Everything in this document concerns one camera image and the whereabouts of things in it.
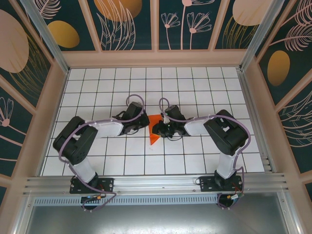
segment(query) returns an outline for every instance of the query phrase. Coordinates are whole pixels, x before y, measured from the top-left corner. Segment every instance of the gold circle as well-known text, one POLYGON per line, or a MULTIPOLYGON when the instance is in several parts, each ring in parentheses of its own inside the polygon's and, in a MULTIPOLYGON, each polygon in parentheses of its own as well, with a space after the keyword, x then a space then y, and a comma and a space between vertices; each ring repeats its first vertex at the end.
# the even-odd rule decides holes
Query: gold circle
POLYGON ((275 51, 268 64, 268 79, 269 82, 278 86, 286 79, 291 61, 286 52, 278 50, 275 51))
POLYGON ((0 10, 0 67, 17 73, 24 69, 29 55, 27 34, 21 24, 0 10))
POLYGON ((235 0, 233 18, 243 26, 255 26, 261 23, 272 0, 235 0))
POLYGON ((56 20, 49 23, 48 28, 58 45, 73 48, 79 44, 79 35, 70 24, 56 20))
POLYGON ((142 9, 142 0, 94 0, 97 9, 107 19, 119 22, 126 21, 119 2, 125 11, 126 9, 129 10, 132 18, 136 17, 142 9))

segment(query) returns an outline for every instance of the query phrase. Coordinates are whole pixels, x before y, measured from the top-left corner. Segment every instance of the dark teal wallpaper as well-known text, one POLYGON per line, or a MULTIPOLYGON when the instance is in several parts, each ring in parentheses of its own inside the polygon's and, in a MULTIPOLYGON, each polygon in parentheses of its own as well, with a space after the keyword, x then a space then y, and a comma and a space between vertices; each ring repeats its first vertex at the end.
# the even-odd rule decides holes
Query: dark teal wallpaper
POLYGON ((151 50, 150 0, 88 0, 102 50, 151 50))
POLYGON ((312 2, 298 0, 259 65, 277 104, 312 69, 312 2))
POLYGON ((8 0, 0 22, 0 75, 36 107, 51 64, 8 0))
POLYGON ((258 54, 259 54, 260 51, 262 50, 262 48, 263 48, 263 46, 264 46, 264 44, 265 44, 265 42, 266 42, 266 40, 267 40, 267 37, 271 34, 272 30, 274 29, 276 23, 278 22, 279 18, 281 17, 281 15, 282 15, 283 11, 285 10, 285 8, 286 8, 286 6, 287 6, 288 3, 289 3, 289 0, 285 0, 285 1, 284 1, 283 6, 282 6, 282 8, 280 9, 280 11, 279 11, 277 17, 275 18, 275 20, 274 20, 274 22, 273 22, 271 28, 269 29, 268 33, 266 34, 266 36, 264 37, 262 43, 260 44, 259 48, 257 49, 257 51, 256 51, 256 53, 255 53, 255 56, 256 56, 256 57, 258 56, 258 54))
POLYGON ((220 0, 160 0, 159 49, 208 49, 220 3, 220 0))
POLYGON ((230 0, 216 49, 247 49, 271 1, 230 0))
POLYGON ((3 201, 4 195, 5 195, 5 191, 6 191, 6 188, 0 186, 0 207, 1 207, 1 203, 3 201))
POLYGON ((312 183, 306 184, 306 189, 307 189, 307 191, 308 191, 310 200, 311 200, 311 202, 312 202, 312 183))
POLYGON ((300 172, 312 170, 312 82, 278 114, 300 172))
POLYGON ((0 88, 0 174, 12 175, 32 117, 0 88))

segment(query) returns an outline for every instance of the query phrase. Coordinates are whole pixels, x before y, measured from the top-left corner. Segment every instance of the white tile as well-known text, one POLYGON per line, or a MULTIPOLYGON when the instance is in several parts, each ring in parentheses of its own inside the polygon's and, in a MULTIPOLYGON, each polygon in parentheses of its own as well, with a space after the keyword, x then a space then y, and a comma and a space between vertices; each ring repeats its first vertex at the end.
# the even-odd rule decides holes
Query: white tile
POLYGON ((96 93, 82 93, 80 94, 78 106, 94 106, 96 101, 96 93))
POLYGON ((161 79, 147 79, 146 91, 158 91, 161 92, 161 79))
POLYGON ((200 136, 189 136, 183 138, 184 154, 202 154, 203 148, 200 136))
POLYGON ((125 106, 129 93, 113 93, 113 106, 125 106))
POLYGON ((180 105, 180 112, 186 119, 198 117, 196 105, 180 105))
POLYGON ((220 150, 210 136, 202 136, 203 148, 205 154, 217 154, 220 150))
POLYGON ((69 122, 76 116, 77 107, 61 107, 58 115, 58 122, 69 122))
POLYGON ((125 156, 106 156, 105 159, 105 176, 120 176, 123 175, 125 165, 125 156))
POLYGON ((54 133, 53 133, 53 138, 56 138, 61 133, 61 131, 65 128, 65 126, 67 124, 68 124, 67 122, 56 123, 54 133))
POLYGON ((176 68, 175 67, 162 67, 161 78, 162 79, 176 79, 176 68))
POLYGON ((224 91, 226 90, 224 79, 220 78, 214 78, 214 79, 209 79, 210 83, 210 88, 212 91, 224 91))
POLYGON ((176 79, 163 79, 162 91, 177 91, 177 80, 176 79))
POLYGON ((199 117, 213 115, 215 113, 213 105, 198 105, 197 109, 199 117))
POLYGON ((69 80, 66 85, 65 93, 80 93, 82 80, 69 80))
POLYGON ((93 141, 88 155, 90 156, 105 156, 107 138, 99 138, 93 141))
POLYGON ((143 175, 144 156, 126 156, 125 175, 143 175))
POLYGON ((146 106, 145 111, 146 111, 148 116, 160 115, 160 109, 158 106, 146 106))
POLYGON ((71 69, 69 80, 83 80, 86 69, 71 69))
POLYGON ((43 175, 44 176, 61 176, 63 175, 64 162, 59 160, 59 157, 47 157, 43 175))
POLYGON ((115 79, 115 68, 102 68, 99 79, 115 79))
POLYGON ((234 118, 249 118, 246 105, 231 105, 234 118))
POLYGON ((102 176, 104 171, 105 156, 90 156, 88 157, 88 160, 93 170, 95 170, 99 176, 102 176))
POLYGON ((93 119, 92 120, 102 120, 109 119, 111 113, 110 106, 96 106, 94 107, 93 119))
POLYGON ((226 91, 212 91, 214 104, 230 104, 226 91))
POLYGON ((112 92, 114 88, 113 80, 100 80, 98 82, 98 92, 112 92))
POLYGON ((242 90, 242 88, 240 87, 239 79, 226 78, 224 80, 227 90, 242 90))
POLYGON ((84 80, 82 84, 82 93, 92 93, 98 90, 98 80, 84 80))
POLYGON ((165 174, 164 155, 145 156, 145 174, 146 175, 165 174))
POLYGON ((158 105, 161 99, 161 92, 147 92, 146 105, 158 105))
POLYGON ((196 91, 195 92, 196 96, 196 102, 197 104, 213 104, 213 99, 211 97, 211 92, 210 91, 196 91))
POLYGON ((84 79, 99 79, 100 68, 88 68, 84 75, 84 79))
POLYGON ((80 94, 64 94, 61 106, 77 106, 80 94))
POLYGON ((126 141, 126 155, 144 155, 145 138, 129 137, 126 141))
POLYGON ((165 156, 166 174, 185 174, 183 155, 165 156))
POLYGON ((222 67, 224 78, 237 78, 237 71, 235 67, 222 67))
POLYGON ((134 133, 134 130, 132 130, 129 135, 127 135, 127 138, 132 138, 132 137, 145 137, 145 131, 144 128, 139 129, 138 131, 135 131, 136 133, 134 133))
POLYGON ((232 115, 232 110, 230 105, 214 105, 215 113, 218 113, 221 110, 226 110, 232 115))
POLYGON ((194 105, 196 104, 195 92, 182 91, 179 92, 180 105, 194 105))
POLYGON ((260 154, 243 154, 247 172, 264 172, 260 154))
POLYGON ((74 173, 69 169, 68 164, 66 164, 64 167, 63 176, 74 176, 74 173))
POLYGON ((111 106, 113 93, 98 93, 95 106, 111 106))
POLYGON ((223 78, 221 67, 207 67, 209 78, 223 78))
POLYGON ((78 107, 76 116, 79 116, 84 120, 92 120, 93 110, 94 110, 93 106, 78 107))
POLYGON ((231 104, 244 104, 245 99, 242 91, 228 91, 231 104))
POLYGON ((186 174, 204 174, 205 161, 204 155, 185 155, 186 174))
POLYGON ((131 68, 131 79, 145 79, 146 68, 131 68))
POLYGON ((177 67, 176 70, 178 78, 193 78, 190 67, 177 67))
MULTIPOLYGON (((170 105, 179 105, 178 92, 162 92, 162 97, 168 99, 170 105)), ((167 108, 166 101, 163 101, 164 109, 167 108)))
POLYGON ((183 154, 183 141, 182 139, 180 140, 175 140, 175 141, 170 141, 167 138, 164 139, 165 141, 165 154, 167 155, 178 155, 178 154, 183 154))
POLYGON ((244 153, 258 153, 258 152, 259 152, 259 149, 258 149, 257 141, 255 140, 255 137, 252 136, 252 140, 249 146, 244 150, 244 153))
POLYGON ((161 68, 160 67, 148 67, 146 68, 147 79, 161 79, 161 68))
POLYGON ((130 80, 115 80, 114 92, 129 92, 130 80))
POLYGON ((51 142, 50 142, 50 148, 49 148, 47 155, 48 156, 59 156, 58 151, 56 149, 54 149, 54 147, 53 147, 53 141, 51 140, 51 142))
POLYGON ((253 126, 250 119, 238 119, 238 121, 245 125, 251 135, 254 134, 253 126))
POLYGON ((164 139, 159 138, 153 145, 149 137, 145 138, 145 154, 146 155, 163 155, 164 154, 164 139))
POLYGON ((144 79, 132 79, 130 81, 131 92, 145 92, 145 80, 144 79))
POLYGON ((205 67, 192 67, 193 78, 208 78, 205 67))
POLYGON ((245 164, 244 164, 244 160, 243 160, 243 155, 240 154, 237 158, 237 161, 236 161, 236 169, 239 169, 243 167, 244 168, 244 171, 246 171, 246 168, 245 168, 245 164))
POLYGON ((125 155, 126 138, 108 138, 106 155, 125 155))
POLYGON ((194 91, 193 79, 178 79, 179 91, 194 91))
POLYGON ((208 79, 194 79, 195 91, 209 91, 209 81, 208 79))
POLYGON ((130 79, 131 68, 116 68, 115 79, 130 79))
POLYGON ((205 165, 207 173, 214 173, 219 165, 220 154, 205 155, 205 165))

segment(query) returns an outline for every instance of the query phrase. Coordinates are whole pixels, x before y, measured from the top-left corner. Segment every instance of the enclosure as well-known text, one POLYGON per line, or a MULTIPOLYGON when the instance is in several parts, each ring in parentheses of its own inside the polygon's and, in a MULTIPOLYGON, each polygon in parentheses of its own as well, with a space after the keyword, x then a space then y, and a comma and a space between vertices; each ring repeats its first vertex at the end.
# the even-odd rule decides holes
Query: enclosure
POLYGON ((1 233, 312 233, 311 25, 311 0, 1 1, 1 233), (226 110, 247 127, 237 206, 197 183, 219 164, 211 135, 151 144, 146 127, 93 142, 117 196, 83 212, 53 142, 132 94, 149 116, 167 98, 185 118, 226 110))

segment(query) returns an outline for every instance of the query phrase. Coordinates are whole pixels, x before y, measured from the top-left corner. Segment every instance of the leaf illustration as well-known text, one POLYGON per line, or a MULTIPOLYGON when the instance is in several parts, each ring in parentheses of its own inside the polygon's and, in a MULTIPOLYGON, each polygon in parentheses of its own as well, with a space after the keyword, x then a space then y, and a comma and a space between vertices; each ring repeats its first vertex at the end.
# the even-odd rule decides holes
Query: leaf illustration
POLYGON ((300 0, 294 18, 300 25, 310 24, 312 22, 312 0, 300 0))
POLYGON ((60 10, 59 0, 34 0, 42 18, 51 20, 60 10))
POLYGON ((283 40, 287 50, 303 51, 303 48, 307 47, 312 41, 312 24, 298 24, 292 27, 283 40))

